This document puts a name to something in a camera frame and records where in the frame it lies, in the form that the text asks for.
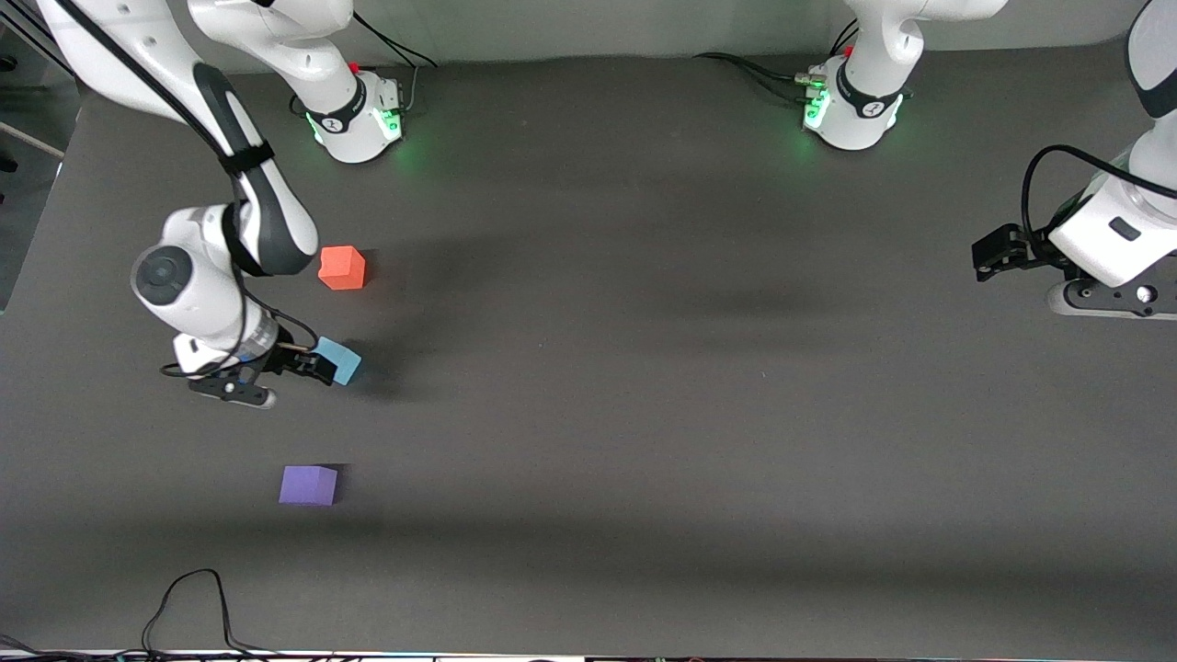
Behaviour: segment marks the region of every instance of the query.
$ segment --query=gray wall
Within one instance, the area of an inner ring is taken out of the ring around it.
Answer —
[[[262,71],[199,34],[185,0],[169,0],[211,62]],[[996,18],[927,24],[935,49],[1095,44],[1122,33],[1143,0],[1010,0]],[[443,61],[544,60],[581,55],[681,57],[707,49],[812,53],[851,16],[836,0],[355,0],[357,11],[398,41]],[[337,34],[350,60],[393,55],[358,25]]]

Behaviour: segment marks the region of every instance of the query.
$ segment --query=purple block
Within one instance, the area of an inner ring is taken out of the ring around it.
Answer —
[[[326,466],[287,466],[278,503],[331,505],[335,501],[335,470]]]

